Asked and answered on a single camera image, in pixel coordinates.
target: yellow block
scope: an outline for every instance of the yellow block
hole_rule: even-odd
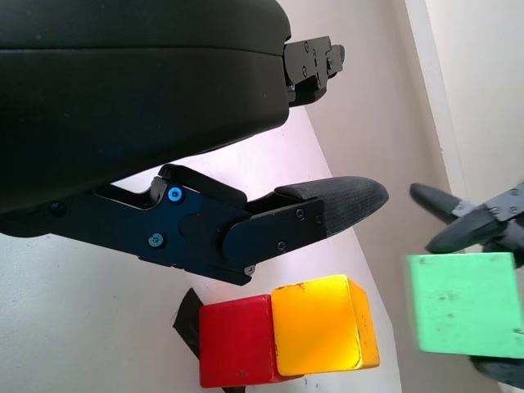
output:
[[[278,371],[284,376],[380,364],[366,292],[343,275],[271,294]]]

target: white wall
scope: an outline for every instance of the white wall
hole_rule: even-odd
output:
[[[183,163],[250,199],[331,176],[303,108],[280,129]],[[141,191],[156,174],[151,169],[121,184]],[[198,361],[172,328],[188,288],[209,304],[336,273],[368,293],[381,366],[250,387],[248,393],[400,393],[391,322],[352,229],[259,264],[244,287],[53,235],[0,235],[0,392],[218,393],[200,388]]]
[[[468,196],[524,179],[524,2],[426,0]]]

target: metal bracket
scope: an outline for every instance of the metal bracket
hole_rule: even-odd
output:
[[[458,203],[458,205],[455,206],[451,214],[455,217],[460,218],[464,215],[469,214],[473,209],[475,209],[475,207],[476,206],[473,205],[471,202],[462,200]]]
[[[342,71],[344,58],[344,47],[331,45],[329,37],[286,45],[284,68],[290,106],[317,101],[326,92],[328,79]]]
[[[516,218],[524,212],[524,183],[490,199],[485,205],[502,223]]]
[[[224,257],[235,269],[258,264],[325,239],[324,202],[304,201],[254,215],[229,229]]]

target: screw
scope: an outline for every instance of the screw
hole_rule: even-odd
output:
[[[164,237],[159,233],[153,233],[151,237],[149,237],[147,242],[149,243],[149,246],[153,248],[158,248],[162,246],[162,244],[164,243]]]
[[[304,217],[305,217],[304,209],[297,209],[296,212],[295,212],[295,217],[299,221],[302,221],[304,219]]]
[[[180,202],[183,197],[182,189],[179,187],[171,188],[167,193],[167,197],[169,198],[170,201],[174,203]]]
[[[284,252],[287,249],[287,244],[285,242],[278,242],[277,250],[278,252]]]
[[[60,202],[53,202],[50,206],[51,215],[61,217],[66,213],[66,205]]]
[[[255,272],[255,266],[254,265],[248,266],[248,267],[246,267],[244,269],[244,274],[246,276],[251,276],[254,272]]]

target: green block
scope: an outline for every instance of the green block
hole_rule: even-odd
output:
[[[408,257],[420,349],[524,358],[513,254]]]

